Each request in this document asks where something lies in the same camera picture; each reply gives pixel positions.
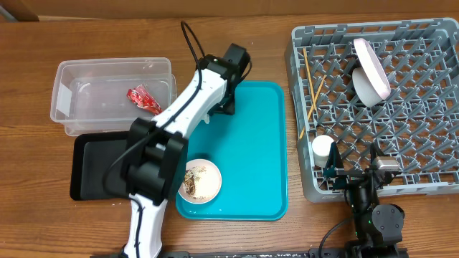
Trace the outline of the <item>white cup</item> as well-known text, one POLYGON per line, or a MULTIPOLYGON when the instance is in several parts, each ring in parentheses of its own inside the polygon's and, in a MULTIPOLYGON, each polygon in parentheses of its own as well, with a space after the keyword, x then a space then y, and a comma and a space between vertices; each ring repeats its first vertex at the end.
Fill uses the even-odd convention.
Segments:
POLYGON ((314 138, 311 147, 315 166, 324 168, 328 161, 331 144, 334 139, 328 135, 320 135, 314 138))

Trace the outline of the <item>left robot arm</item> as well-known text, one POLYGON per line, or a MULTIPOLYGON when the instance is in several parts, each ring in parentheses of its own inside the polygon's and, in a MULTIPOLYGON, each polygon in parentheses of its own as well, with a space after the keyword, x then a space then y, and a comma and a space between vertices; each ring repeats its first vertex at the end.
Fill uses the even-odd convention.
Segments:
POLYGON ((252 63, 244 47, 231 44, 223 57, 202 57, 194 77, 161 114, 136 119, 126 140, 121 176, 131 200, 131 225, 122 257, 157 257, 167 202, 185 175, 189 138, 201 120, 234 115, 235 89, 252 63))

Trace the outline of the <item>red snack wrapper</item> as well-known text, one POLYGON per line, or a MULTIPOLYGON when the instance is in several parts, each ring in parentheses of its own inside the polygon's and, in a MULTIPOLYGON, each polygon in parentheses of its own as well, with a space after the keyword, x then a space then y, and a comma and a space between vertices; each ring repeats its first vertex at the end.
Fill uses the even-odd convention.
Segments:
POLYGON ((126 97, 142 110, 147 110, 154 115, 158 115, 162 112, 161 106, 148 92, 145 85, 139 85, 132 89, 129 89, 126 97))

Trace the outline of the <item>pink bowl with food scraps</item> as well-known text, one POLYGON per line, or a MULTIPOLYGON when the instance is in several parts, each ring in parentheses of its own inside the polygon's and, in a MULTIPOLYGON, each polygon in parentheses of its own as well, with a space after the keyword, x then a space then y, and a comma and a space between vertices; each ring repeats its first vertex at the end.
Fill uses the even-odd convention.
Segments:
POLYGON ((205 204, 214 199, 222 187, 222 175, 213 162, 194 159, 186 164, 179 195, 190 204, 205 204))

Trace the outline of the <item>grey bowl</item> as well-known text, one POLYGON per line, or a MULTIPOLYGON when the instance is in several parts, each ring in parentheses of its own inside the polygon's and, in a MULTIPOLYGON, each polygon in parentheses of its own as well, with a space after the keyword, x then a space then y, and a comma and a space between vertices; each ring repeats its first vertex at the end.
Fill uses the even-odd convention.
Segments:
POLYGON ((382 101, 361 67, 353 70, 352 82, 358 98, 365 106, 371 108, 382 101))

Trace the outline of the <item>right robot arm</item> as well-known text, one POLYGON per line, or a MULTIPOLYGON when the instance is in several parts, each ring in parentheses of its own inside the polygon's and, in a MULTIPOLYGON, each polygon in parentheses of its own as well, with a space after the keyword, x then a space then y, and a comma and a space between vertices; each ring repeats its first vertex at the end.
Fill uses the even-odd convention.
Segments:
POLYGON ((353 222, 356 239, 345 244, 340 257, 408 257, 406 249, 397 244, 402 241, 405 212, 396 204, 381 204, 377 189, 391 183, 401 174, 396 158, 382 152, 376 143, 369 146, 371 164, 364 170, 344 168, 341 154, 335 143, 331 144, 324 168, 326 178, 334 178, 334 189, 344 190, 345 202, 352 215, 330 229, 322 238, 318 256, 325 257, 323 246, 327 238, 339 227, 353 222))

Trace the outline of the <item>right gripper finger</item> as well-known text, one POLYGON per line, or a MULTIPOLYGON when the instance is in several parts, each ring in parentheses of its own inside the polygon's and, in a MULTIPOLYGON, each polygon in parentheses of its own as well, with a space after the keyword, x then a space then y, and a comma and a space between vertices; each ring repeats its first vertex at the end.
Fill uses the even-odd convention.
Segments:
POLYGON ((371 167, 381 168, 384 165, 384 153, 376 143, 371 143, 369 146, 369 150, 371 156, 371 167))
POLYGON ((325 179, 333 178, 333 190, 345 189, 345 176, 343 175, 344 165, 339 153, 336 142, 333 142, 328 154, 328 160, 323 168, 323 177, 325 179))

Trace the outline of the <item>wooden chopstick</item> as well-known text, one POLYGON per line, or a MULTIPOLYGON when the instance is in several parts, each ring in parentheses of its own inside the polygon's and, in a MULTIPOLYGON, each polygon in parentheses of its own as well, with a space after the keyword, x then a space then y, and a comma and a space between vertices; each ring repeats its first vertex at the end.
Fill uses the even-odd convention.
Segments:
POLYGON ((305 60, 305 66, 306 66, 306 75, 307 75, 307 78, 308 78, 308 84, 309 84, 309 92, 311 94, 311 102, 312 102, 312 98, 315 96, 315 92, 314 92, 314 89, 313 89, 313 81, 312 81, 312 78, 311 78, 311 70, 310 70, 310 67, 309 67, 309 63, 308 63, 308 55, 307 55, 307 51, 306 51, 306 48, 303 47, 303 56, 304 56, 304 60, 305 60))
MULTIPOLYGON (((317 101, 318 96, 319 96, 319 94, 320 94, 320 92, 321 92, 321 89, 322 89, 322 87, 323 87, 323 84, 324 84, 324 82, 325 82, 326 77, 327 77, 327 75, 324 75, 324 76, 321 78, 321 83, 320 83, 320 85, 319 85, 319 87, 318 87, 317 93, 316 93, 316 95, 312 98, 312 103, 314 104, 314 106, 311 107, 311 109, 308 111, 308 121, 310 120, 313 111, 316 109, 316 101, 317 101)), ((299 137, 299 140, 301 140, 301 139, 303 138, 305 132, 306 132, 306 127, 304 127, 304 128, 302 129, 301 134, 300 134, 300 137, 299 137)))

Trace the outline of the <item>white round plate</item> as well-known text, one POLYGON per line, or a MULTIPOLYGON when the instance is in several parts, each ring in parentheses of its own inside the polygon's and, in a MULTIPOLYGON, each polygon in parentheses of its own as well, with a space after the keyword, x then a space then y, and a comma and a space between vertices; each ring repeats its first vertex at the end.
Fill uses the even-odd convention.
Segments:
POLYGON ((386 100, 391 93, 391 88, 382 64, 372 46, 365 39, 358 38, 354 40, 354 47, 360 67, 366 73, 380 98, 386 100))

